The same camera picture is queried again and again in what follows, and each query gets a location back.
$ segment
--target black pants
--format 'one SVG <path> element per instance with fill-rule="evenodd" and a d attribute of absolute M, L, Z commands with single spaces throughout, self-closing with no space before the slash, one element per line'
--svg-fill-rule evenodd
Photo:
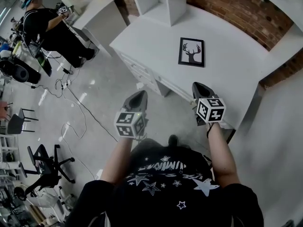
<path fill-rule="evenodd" d="M 57 51 L 74 68 L 81 66 L 80 57 L 90 60 L 94 56 L 94 50 L 86 48 L 69 30 L 62 33 L 60 40 L 53 41 L 51 38 L 45 39 L 42 47 L 47 51 Z"/>

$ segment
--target concrete floor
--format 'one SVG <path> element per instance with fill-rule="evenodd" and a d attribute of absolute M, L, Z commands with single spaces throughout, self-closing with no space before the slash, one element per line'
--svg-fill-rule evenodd
<path fill-rule="evenodd" d="M 42 71 L 39 85 L 48 87 L 52 93 L 60 96 L 61 85 L 58 84 L 58 90 L 54 88 L 56 79 L 62 78 L 64 74 L 59 63 L 62 63 L 66 69 L 70 68 L 70 64 L 63 58 L 57 60 L 58 63 L 54 59 L 49 59 L 53 68 L 52 76 L 49 78 Z M 118 56 L 109 58 L 102 52 L 99 52 L 92 61 L 87 61 L 81 69 L 73 69 L 73 71 L 69 88 L 101 124 L 118 139 L 113 122 L 115 114 L 120 110 L 124 100 L 137 91 L 138 81 Z M 27 146 L 31 146 L 32 151 L 35 152 L 40 144 L 44 144 L 49 155 L 52 155 L 54 144 L 60 144 L 61 159 L 72 156 L 76 158 L 74 163 L 66 165 L 68 175 L 74 178 L 76 183 L 70 184 L 62 179 L 60 185 L 65 186 L 68 192 L 79 195 L 84 184 L 94 179 L 92 175 L 96 175 L 100 169 L 103 169 L 116 141 L 81 106 L 85 114 L 84 118 L 76 103 L 77 100 L 68 89 L 63 91 L 65 99 L 64 97 L 56 98 L 42 87 L 31 89 L 16 81 L 11 82 L 11 87 L 10 101 L 14 102 L 13 113 L 17 113 L 20 107 L 32 109 L 35 112 L 29 112 L 28 116 L 39 119 L 37 122 L 24 124 L 26 130 L 35 130 L 35 133 L 23 132 L 18 135 L 20 160 L 25 169 L 34 170 Z M 149 101 L 146 111 L 149 121 L 145 129 L 147 137 L 166 146 L 168 137 L 176 134 L 181 143 L 188 144 L 193 150 L 209 157 L 205 127 L 196 126 L 192 106 L 173 92 L 163 98 L 146 87 L 144 89 L 148 93 Z M 71 150 L 62 139 L 61 132 Z M 36 179 L 37 176 L 29 175 L 28 178 L 23 179 L 23 182 L 31 185 Z"/>

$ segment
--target star print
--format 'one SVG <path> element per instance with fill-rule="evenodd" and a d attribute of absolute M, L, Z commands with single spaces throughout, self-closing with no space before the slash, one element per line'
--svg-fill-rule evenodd
<path fill-rule="evenodd" d="M 198 185 L 194 188 L 194 190 L 201 190 L 206 197 L 208 197 L 210 190 L 219 187 L 219 185 L 211 185 L 211 179 L 209 178 L 207 178 L 204 182 L 201 182 L 197 179 L 193 179 L 193 181 Z"/>
<path fill-rule="evenodd" d="M 179 201 L 179 204 L 177 205 L 177 207 L 179 207 L 180 210 L 183 209 L 183 208 L 186 208 L 185 201 L 184 202 Z"/>
<path fill-rule="evenodd" d="M 146 176 L 137 176 L 131 180 L 128 180 L 128 182 L 131 182 L 131 181 L 136 181 L 136 186 L 138 186 L 140 184 L 141 181 L 149 181 L 149 179 L 146 178 Z"/>
<path fill-rule="evenodd" d="M 143 182 L 143 183 L 145 184 L 146 187 L 144 187 L 142 191 L 149 191 L 152 196 L 155 194 L 155 192 L 161 191 L 159 188 L 156 188 L 156 182 L 154 182 L 150 185 L 146 182 Z"/>
<path fill-rule="evenodd" d="M 170 157 L 167 157 L 167 156 L 164 156 L 162 159 L 160 159 L 161 161 L 168 161 L 168 159 L 169 159 Z"/>
<path fill-rule="evenodd" d="M 178 187 L 178 186 L 180 186 L 182 184 L 180 183 L 180 181 L 175 180 L 175 182 L 173 183 L 173 185 L 175 185 L 176 187 Z"/>

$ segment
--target black t-shirt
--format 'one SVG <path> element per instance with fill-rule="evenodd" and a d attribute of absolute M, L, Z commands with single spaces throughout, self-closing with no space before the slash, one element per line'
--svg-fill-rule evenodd
<path fill-rule="evenodd" d="M 48 22 L 57 16 L 54 9 L 29 10 L 24 15 L 23 30 L 33 40 L 40 35 L 40 38 L 45 39 L 45 43 L 59 43 L 64 33 L 68 32 L 68 28 L 63 22 L 46 32 Z"/>
<path fill-rule="evenodd" d="M 106 211 L 111 226 L 262 227 L 254 192 L 241 184 L 221 188 L 200 153 L 162 147 L 136 154 L 118 185 L 85 185 L 67 227 L 89 225 Z"/>

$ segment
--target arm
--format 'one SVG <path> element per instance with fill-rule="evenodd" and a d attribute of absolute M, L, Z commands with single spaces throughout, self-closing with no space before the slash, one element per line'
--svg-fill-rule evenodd
<path fill-rule="evenodd" d="M 101 175 L 101 180 L 116 184 L 128 169 L 133 139 L 121 137 L 112 155 L 107 161 Z"/>
<path fill-rule="evenodd" d="M 64 15 L 61 14 L 58 17 L 49 20 L 46 32 L 51 30 L 52 28 L 55 28 L 63 19 L 64 19 Z"/>
<path fill-rule="evenodd" d="M 213 124 L 208 139 L 216 181 L 221 187 L 240 183 L 235 161 L 218 123 Z"/>

